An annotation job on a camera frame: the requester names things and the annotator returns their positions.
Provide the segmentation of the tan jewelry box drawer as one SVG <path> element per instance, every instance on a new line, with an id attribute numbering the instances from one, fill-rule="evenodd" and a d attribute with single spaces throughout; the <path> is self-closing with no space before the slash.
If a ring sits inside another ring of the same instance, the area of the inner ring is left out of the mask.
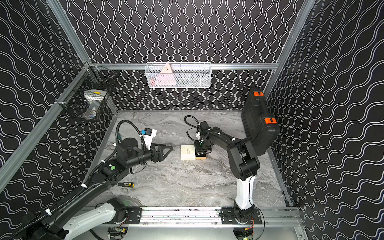
<path id="1" fill-rule="evenodd" d="M 196 160 L 206 160 L 207 154 L 206 153 L 196 153 Z"/>

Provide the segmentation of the white jewelry box sleeve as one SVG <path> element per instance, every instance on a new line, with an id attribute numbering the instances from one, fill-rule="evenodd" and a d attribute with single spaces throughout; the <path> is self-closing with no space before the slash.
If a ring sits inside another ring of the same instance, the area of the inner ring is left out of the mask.
<path id="1" fill-rule="evenodd" d="M 192 161 L 196 159 L 196 149 L 194 145 L 181 145 L 181 160 Z"/>

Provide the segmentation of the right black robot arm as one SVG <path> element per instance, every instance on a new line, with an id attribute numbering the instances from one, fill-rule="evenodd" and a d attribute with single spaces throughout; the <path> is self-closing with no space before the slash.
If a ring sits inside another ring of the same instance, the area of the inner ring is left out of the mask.
<path id="1" fill-rule="evenodd" d="M 233 216 L 240 224 L 247 223 L 253 216 L 255 204 L 253 201 L 254 181 L 260 162 L 254 147 L 247 138 L 239 139 L 224 133 L 218 127 L 210 127 L 207 122 L 199 122 L 192 115 L 184 117 L 185 123 L 196 129 L 196 138 L 192 138 L 187 132 L 187 136 L 194 142 L 197 154 L 209 154 L 214 146 L 218 146 L 227 151 L 230 170 L 237 179 L 237 194 L 234 201 Z"/>

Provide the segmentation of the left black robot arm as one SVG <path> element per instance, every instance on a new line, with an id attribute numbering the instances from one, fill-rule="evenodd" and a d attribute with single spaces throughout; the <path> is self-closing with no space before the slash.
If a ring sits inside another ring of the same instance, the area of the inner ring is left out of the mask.
<path id="1" fill-rule="evenodd" d="M 116 147 L 99 163 L 89 176 L 67 197 L 37 214 L 27 214 L 24 226 L 9 239 L 23 240 L 72 240 L 101 224 L 129 220 L 127 207 L 117 198 L 108 200 L 101 207 L 76 216 L 95 197 L 106 192 L 126 176 L 133 173 L 133 167 L 146 166 L 148 162 L 164 161 L 173 151 L 172 146 L 152 142 L 155 130 L 143 131 L 129 120 L 122 120 L 116 126 Z"/>

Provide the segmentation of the yellow black screwdriver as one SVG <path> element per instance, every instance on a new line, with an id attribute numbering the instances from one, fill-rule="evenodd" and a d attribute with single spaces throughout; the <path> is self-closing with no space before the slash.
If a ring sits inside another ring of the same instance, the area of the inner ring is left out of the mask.
<path id="1" fill-rule="evenodd" d="M 134 188 L 135 183 L 133 183 L 133 182 L 121 182 L 121 183 L 118 183 L 118 186 L 123 187 L 123 188 Z"/>

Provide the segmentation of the black plastic tool case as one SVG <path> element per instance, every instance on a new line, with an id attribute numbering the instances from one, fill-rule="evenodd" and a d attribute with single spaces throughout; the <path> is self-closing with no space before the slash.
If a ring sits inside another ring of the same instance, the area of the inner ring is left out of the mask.
<path id="1" fill-rule="evenodd" d="M 280 133 L 274 115 L 270 114 L 264 93 L 259 88 L 250 89 L 242 110 L 241 118 L 247 138 L 256 155 L 265 154 Z"/>

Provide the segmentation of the pink triangular card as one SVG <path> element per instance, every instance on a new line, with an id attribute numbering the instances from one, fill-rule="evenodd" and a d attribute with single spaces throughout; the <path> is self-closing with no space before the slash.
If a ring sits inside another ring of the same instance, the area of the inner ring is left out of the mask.
<path id="1" fill-rule="evenodd" d="M 170 63 L 166 63 L 155 79 L 156 87 L 175 86 L 177 81 Z"/>

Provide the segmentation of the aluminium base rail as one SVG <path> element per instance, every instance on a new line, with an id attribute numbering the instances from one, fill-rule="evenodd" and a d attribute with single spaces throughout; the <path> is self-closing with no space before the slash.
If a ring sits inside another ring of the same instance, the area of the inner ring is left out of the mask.
<path id="1" fill-rule="evenodd" d="M 301 214 L 296 208 L 256 207 L 251 216 L 237 220 L 233 207 L 128 207 L 123 223 L 109 221 L 109 227 L 198 227 L 245 228 L 298 227 Z"/>

